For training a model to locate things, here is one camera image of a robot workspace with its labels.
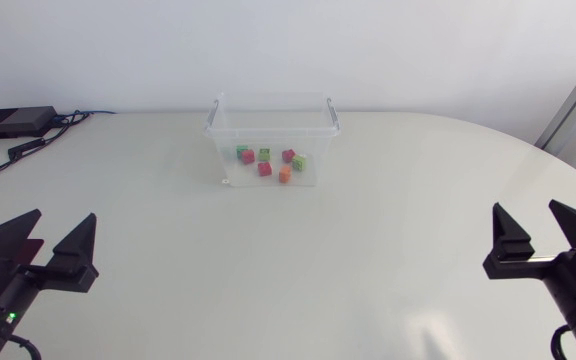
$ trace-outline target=power adapter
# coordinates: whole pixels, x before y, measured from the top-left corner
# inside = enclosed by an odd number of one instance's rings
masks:
[[[55,115],[52,106],[0,109],[0,139],[44,136],[53,127]]]

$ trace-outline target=red block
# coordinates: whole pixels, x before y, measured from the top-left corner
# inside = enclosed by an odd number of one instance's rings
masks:
[[[272,168],[270,167],[270,163],[257,164],[257,170],[259,170],[259,176],[272,175]]]
[[[244,164],[250,164],[255,162],[255,152],[253,150],[244,150],[241,152],[241,161]]]
[[[285,163],[292,162],[292,158],[295,156],[295,152],[290,149],[281,152],[281,157],[284,159]]]

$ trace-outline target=cube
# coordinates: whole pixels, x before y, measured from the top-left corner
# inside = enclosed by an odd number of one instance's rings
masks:
[[[281,152],[281,157],[284,159],[285,163],[290,163],[294,156],[295,152],[292,149]]]
[[[270,149],[259,149],[259,161],[270,161]]]
[[[268,176],[272,174],[272,167],[270,167],[270,163],[267,162],[257,164],[257,170],[259,170],[259,176]]]
[[[279,182],[285,184],[288,181],[290,181],[291,173],[292,173],[292,168],[290,167],[290,165],[282,166],[281,170],[279,170]]]
[[[241,153],[248,150],[248,145],[237,145],[237,159],[241,159]]]
[[[255,152],[252,150],[244,150],[241,152],[241,161],[244,164],[250,164],[255,162]]]
[[[292,168],[298,171],[304,171],[306,168],[306,156],[295,155],[292,158]]]

